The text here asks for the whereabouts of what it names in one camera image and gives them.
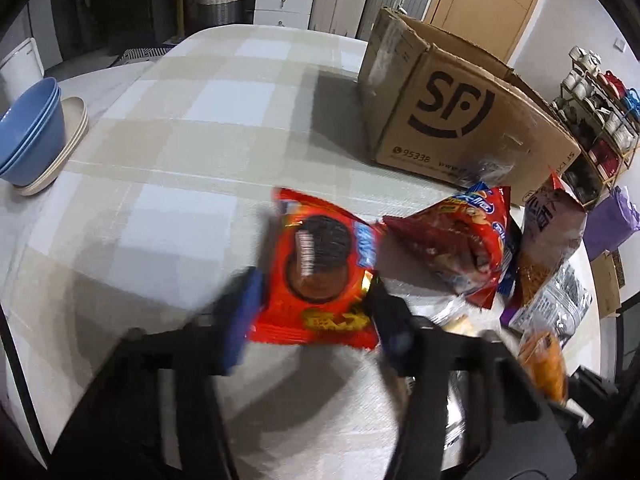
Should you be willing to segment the red puffed snack bag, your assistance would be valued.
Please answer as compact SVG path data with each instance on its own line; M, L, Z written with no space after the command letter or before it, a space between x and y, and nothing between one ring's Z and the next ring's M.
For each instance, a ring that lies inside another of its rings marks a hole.
M382 226L470 304L489 310L509 266L511 189L483 182Z

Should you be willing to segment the purple grape candy bag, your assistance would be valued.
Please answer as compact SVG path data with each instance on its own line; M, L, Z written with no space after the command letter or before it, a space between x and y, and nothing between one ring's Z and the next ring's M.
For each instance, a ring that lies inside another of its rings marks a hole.
M592 300L592 293L567 261L527 307L505 308L500 324L520 335L534 328L552 330L564 348L577 332Z

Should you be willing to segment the checkered tablecloth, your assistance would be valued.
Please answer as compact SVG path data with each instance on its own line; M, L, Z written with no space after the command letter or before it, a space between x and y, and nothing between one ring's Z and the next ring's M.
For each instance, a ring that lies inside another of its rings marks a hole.
M566 437L510 350L418 313L450 299L491 319L382 218L478 182L460 188L372 159L358 88L368 41L202 30L80 142L9 281L52 478L440 479L457 370L469 375L469 411L455 477L574 474ZM374 280L412 313L413 376L396 374L380 342L281 346L250 334L231 374L217 375L214 305L235 274L262 271L265 307L276 188L378 230Z

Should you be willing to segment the woven laundry basket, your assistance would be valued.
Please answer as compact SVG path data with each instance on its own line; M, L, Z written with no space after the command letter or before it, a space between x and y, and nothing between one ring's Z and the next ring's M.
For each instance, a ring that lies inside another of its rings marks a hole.
M198 19L205 27L238 24L243 21L244 0L196 0Z

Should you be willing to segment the SF cardboard box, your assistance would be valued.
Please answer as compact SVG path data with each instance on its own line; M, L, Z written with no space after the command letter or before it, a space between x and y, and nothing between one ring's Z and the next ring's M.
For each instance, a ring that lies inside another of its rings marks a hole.
M515 205L580 153L511 67L389 8L378 12L358 88L375 162L460 188L505 185Z

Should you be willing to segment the small cardboard box on floor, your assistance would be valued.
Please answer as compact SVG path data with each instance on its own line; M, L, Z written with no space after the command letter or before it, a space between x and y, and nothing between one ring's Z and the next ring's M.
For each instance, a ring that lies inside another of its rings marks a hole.
M599 318L617 316L622 307L620 289L626 284L620 252L602 252L590 262L596 289Z

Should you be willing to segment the white red noodle snack bag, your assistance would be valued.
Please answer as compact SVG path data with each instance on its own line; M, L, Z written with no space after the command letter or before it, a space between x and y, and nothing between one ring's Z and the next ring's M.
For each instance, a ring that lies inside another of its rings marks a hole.
M582 244L587 211L552 172L525 204L518 276L509 306L527 307Z

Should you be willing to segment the blue bowls stack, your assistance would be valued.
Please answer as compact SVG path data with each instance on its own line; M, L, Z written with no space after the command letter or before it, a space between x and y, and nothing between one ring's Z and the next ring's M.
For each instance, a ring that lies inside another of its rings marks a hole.
M1 118L1 179L34 182L66 144L61 90L55 78L26 90Z

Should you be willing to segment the red oreo cookie pack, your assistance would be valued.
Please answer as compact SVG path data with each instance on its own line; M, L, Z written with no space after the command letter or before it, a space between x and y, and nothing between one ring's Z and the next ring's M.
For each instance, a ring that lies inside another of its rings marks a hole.
M260 344L378 345L363 307L375 278L380 233L326 200L276 188L281 227L272 253L265 307L250 330Z

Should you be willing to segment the white kettle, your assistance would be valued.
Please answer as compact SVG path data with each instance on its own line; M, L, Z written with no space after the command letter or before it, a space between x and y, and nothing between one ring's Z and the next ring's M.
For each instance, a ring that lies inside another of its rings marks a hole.
M35 38L27 38L2 58L1 95L11 105L31 86L43 80L44 68Z

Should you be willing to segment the shoe rack with shoes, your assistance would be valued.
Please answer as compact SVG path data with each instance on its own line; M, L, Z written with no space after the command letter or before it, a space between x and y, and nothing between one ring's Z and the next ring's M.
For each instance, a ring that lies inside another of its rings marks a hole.
M551 102L552 114L578 144L563 179L586 209L616 187L639 153L639 95L582 47L568 52L570 70Z

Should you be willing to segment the orange bread pack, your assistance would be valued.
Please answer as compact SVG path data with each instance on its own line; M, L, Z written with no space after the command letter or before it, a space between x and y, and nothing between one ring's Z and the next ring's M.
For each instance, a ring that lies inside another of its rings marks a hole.
M566 403L568 383L565 361L559 339L552 330L534 328L526 332L518 348L518 362L547 400Z

